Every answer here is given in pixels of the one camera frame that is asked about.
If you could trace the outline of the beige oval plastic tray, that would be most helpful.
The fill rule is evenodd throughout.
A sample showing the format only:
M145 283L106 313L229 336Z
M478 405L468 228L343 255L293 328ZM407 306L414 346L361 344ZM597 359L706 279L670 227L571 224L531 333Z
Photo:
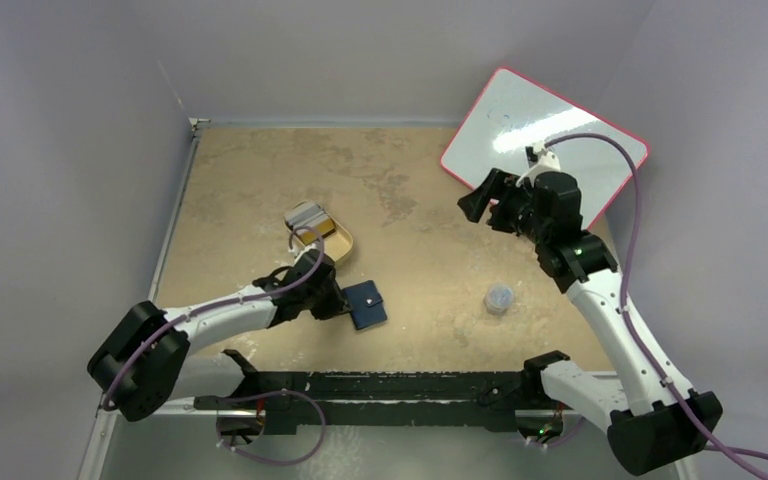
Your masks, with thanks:
M352 235L348 232L348 230L340 222L338 222L333 215L331 215L326 209L325 211L335 221L336 231L331 235L327 236L326 238L323 238L321 236L324 241L324 250L325 250L325 253L334 261L335 265L337 267L340 267L351 256L353 246L354 246L354 239ZM314 245L317 241L316 240L315 242L312 242L308 245L302 245L295 239L294 235L291 233L289 229L288 231L290 232L290 240L289 240L290 251L293 253L297 253L301 251L303 248L308 247L309 245Z

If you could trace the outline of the navy blue leather card holder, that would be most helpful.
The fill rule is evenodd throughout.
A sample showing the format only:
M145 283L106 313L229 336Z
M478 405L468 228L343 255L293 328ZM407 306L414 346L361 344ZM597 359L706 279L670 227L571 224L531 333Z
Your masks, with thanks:
M373 280L343 289L350 307L350 317L356 331L363 331L388 320L383 297Z

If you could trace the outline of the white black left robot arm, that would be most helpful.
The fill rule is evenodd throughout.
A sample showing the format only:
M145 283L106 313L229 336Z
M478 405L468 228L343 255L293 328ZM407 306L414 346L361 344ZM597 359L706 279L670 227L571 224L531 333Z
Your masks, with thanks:
M313 248L294 264L204 303L166 309L150 300L133 305L90 357L87 372L102 390L101 409L135 422L172 399L186 360L204 348L276 327L304 311L329 320L350 310L334 261Z

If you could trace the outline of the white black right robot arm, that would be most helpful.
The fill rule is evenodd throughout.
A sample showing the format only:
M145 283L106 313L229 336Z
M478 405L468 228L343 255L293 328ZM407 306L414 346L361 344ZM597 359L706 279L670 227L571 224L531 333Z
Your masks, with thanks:
M723 407L698 392L663 352L629 296L606 244L583 226L582 193L574 177L548 171L535 180L493 168L457 205L477 223L484 213L494 230L523 236L559 291L584 316L619 379L616 387L585 373L560 354L528 361L524 399L552 400L576 410L602 430L619 464L640 476L702 451L701 427L713 430Z

